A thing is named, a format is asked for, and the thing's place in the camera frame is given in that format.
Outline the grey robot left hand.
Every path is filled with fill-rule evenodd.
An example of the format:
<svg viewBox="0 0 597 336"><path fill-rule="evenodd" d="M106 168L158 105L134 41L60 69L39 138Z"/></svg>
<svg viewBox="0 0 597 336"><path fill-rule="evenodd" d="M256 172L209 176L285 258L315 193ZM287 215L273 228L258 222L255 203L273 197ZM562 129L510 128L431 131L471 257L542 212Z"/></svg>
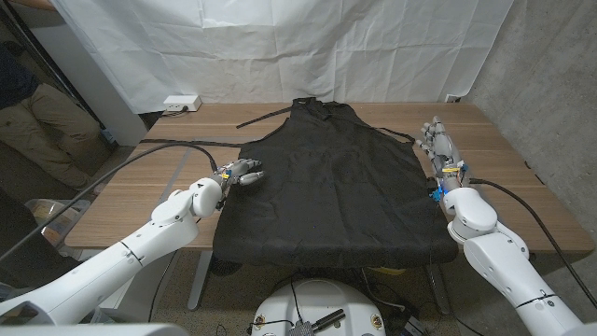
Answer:
<svg viewBox="0 0 597 336"><path fill-rule="evenodd" d="M261 161L258 160L238 159L218 167L211 178L219 184L223 191L228 190L232 185L246 186L264 176L263 171L254 171L254 168L260 165Z"/></svg>

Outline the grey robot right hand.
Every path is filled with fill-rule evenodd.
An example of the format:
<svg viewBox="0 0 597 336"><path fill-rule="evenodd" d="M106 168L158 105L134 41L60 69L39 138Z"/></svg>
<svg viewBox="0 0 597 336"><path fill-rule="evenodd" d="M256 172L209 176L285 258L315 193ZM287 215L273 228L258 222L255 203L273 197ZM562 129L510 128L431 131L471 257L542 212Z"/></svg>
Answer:
<svg viewBox="0 0 597 336"><path fill-rule="evenodd" d="M423 140L417 140L415 144L430 160L440 190L448 193L461 188L467 166L442 120L434 116L430 123L423 125L421 132Z"/></svg>

